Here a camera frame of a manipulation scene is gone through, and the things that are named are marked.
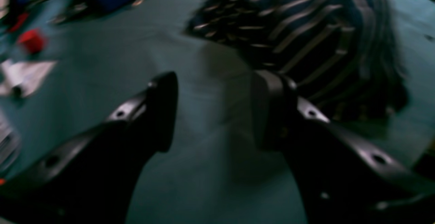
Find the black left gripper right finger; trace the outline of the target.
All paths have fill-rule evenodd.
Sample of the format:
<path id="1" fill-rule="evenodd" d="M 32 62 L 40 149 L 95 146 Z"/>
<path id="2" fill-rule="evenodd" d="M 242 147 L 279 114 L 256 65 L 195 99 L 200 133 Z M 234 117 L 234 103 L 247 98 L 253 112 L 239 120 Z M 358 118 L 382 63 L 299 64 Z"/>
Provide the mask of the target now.
<path id="1" fill-rule="evenodd" d="M 289 77 L 254 71 L 251 108 L 258 148 L 284 156 L 310 224 L 434 223 L 434 181 L 331 122 Z"/>

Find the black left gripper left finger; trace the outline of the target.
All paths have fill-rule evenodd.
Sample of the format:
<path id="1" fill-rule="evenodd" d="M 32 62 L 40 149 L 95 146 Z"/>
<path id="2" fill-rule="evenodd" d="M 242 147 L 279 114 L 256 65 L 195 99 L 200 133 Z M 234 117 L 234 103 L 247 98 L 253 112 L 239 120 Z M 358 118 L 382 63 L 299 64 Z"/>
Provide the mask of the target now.
<path id="1" fill-rule="evenodd" d="M 175 72 L 154 77 L 106 120 L 1 185 L 1 218 L 13 224 L 123 224 L 139 176 L 172 145 Z"/>

